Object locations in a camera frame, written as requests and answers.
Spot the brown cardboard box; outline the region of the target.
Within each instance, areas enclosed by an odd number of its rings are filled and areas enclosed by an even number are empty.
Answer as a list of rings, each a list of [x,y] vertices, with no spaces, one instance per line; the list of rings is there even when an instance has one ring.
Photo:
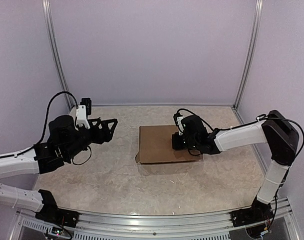
[[[172,134],[177,131],[175,125],[140,126],[135,161],[140,164],[168,164],[201,160],[202,155],[193,156],[186,149],[172,149]]]

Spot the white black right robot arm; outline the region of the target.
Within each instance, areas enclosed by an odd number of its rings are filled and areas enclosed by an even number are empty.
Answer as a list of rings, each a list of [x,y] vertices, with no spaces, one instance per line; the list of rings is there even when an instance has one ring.
[[[304,131],[277,110],[256,117],[253,122],[230,128],[212,128],[205,120],[190,112],[184,117],[178,110],[173,115],[177,132],[172,134],[172,148],[187,150],[190,155],[217,155],[230,149],[255,144],[268,144],[272,157],[253,203],[247,211],[252,222],[267,213],[267,206],[284,183],[289,169],[304,147]]]

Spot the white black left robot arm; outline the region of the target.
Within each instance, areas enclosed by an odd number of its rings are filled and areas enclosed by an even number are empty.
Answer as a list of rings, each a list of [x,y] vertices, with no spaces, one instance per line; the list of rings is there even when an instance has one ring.
[[[101,145],[112,140],[118,120],[89,120],[89,127],[76,127],[70,115],[62,115],[49,123],[46,142],[15,153],[0,155],[0,179],[24,174],[46,174],[72,160],[91,144]],[[50,191],[25,190],[0,183],[0,205],[42,212],[55,223],[62,217]]]

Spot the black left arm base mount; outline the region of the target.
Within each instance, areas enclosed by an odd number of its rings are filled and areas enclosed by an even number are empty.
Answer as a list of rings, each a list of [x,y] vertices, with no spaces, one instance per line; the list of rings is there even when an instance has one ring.
[[[45,222],[75,228],[80,213],[74,210],[59,208],[50,191],[39,190],[42,208],[35,212],[35,217]]]

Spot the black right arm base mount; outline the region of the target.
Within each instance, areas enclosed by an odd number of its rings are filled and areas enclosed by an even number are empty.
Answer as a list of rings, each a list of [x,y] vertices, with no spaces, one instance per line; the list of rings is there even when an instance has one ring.
[[[230,216],[233,227],[240,227],[271,220],[274,217],[274,213],[271,203],[262,203],[255,197],[250,207],[234,210],[230,212]]]

